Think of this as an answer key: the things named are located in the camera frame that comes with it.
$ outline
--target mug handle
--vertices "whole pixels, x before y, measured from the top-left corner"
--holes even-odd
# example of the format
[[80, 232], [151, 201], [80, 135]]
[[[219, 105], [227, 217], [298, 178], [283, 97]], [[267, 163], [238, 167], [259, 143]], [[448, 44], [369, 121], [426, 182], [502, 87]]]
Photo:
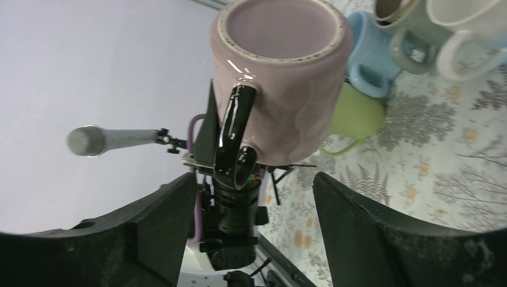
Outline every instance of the mug handle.
[[252, 147], [241, 147], [256, 96], [257, 90], [251, 86], [234, 86], [218, 135], [213, 176], [235, 190], [241, 190], [249, 182], [258, 158]]
[[329, 152], [327, 151], [322, 145], [320, 146], [320, 153], [325, 154], [328, 157], [338, 157], [339, 155], [342, 155], [346, 153], [347, 151], [350, 151], [352, 148], [354, 148], [356, 145], [359, 145], [360, 143], [364, 142], [366, 139], [356, 139], [353, 143], [351, 143], [346, 148], [342, 149], [341, 151], [337, 152]]
[[455, 69], [453, 63], [455, 62], [457, 52], [467, 43], [475, 39], [475, 34], [470, 31], [458, 31], [454, 33], [451, 38], [447, 40], [440, 50], [440, 54], [436, 60], [436, 68], [438, 72], [453, 81], [466, 81], [476, 78], [496, 67], [507, 60], [507, 49], [501, 49], [491, 59], [486, 60], [477, 67], [471, 68], [467, 71], [460, 72]]
[[407, 51], [405, 49], [407, 36], [407, 28], [400, 28], [396, 31], [389, 42], [389, 52], [391, 53], [391, 58], [399, 67], [411, 74], [424, 74], [432, 67], [436, 55], [438, 54], [438, 49], [434, 46], [430, 46], [424, 52], [425, 55], [423, 61], [418, 62], [407, 55]]
[[377, 99], [387, 96], [390, 89], [389, 81], [384, 76], [378, 75], [378, 78], [379, 86], [375, 86], [363, 76], [361, 64], [355, 63], [350, 67], [350, 83], [361, 93]]

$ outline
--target white mug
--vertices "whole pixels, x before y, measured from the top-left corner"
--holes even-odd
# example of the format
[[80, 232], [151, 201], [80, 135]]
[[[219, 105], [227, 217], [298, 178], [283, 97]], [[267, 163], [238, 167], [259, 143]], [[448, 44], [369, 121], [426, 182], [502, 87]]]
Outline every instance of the white mug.
[[[454, 32], [436, 60], [442, 76], [466, 81], [507, 61], [507, 0], [428, 0], [426, 11], [432, 22]], [[477, 67], [458, 71], [453, 66], [456, 54], [472, 41], [480, 41], [499, 52]]]

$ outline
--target white wall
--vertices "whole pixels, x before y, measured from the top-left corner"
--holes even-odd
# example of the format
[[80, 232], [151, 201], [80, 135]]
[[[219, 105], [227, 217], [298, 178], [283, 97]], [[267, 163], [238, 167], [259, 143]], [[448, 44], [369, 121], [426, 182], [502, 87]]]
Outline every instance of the white wall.
[[170, 129], [206, 110], [217, 11], [189, 0], [0, 3], [0, 230], [70, 228], [186, 172], [158, 145], [72, 155], [65, 137]]

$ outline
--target floral tablecloth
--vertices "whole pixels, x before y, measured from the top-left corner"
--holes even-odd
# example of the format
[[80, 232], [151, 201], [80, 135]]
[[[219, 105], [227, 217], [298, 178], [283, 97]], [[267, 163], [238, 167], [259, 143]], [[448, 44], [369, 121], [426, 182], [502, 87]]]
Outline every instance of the floral tablecloth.
[[[330, 1], [345, 15], [372, 11], [373, 0]], [[493, 51], [466, 56], [462, 69]], [[329, 137], [328, 151], [353, 139]], [[324, 171], [353, 190], [402, 213], [472, 231], [507, 227], [507, 65], [473, 81], [436, 73], [402, 73], [387, 101], [377, 135], [342, 157], [316, 152], [278, 185], [267, 187], [270, 223], [259, 231], [316, 286], [332, 286], [312, 194]]]

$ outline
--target black mug handle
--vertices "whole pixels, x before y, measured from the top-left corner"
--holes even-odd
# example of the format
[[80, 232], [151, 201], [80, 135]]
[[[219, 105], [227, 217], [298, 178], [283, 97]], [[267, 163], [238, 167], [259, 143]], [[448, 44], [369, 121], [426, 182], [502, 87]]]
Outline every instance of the black mug handle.
[[250, 86], [234, 86], [225, 111], [213, 164], [213, 176], [221, 184], [241, 190], [250, 180], [257, 162], [257, 152], [241, 147], [246, 124], [254, 107], [257, 90]]

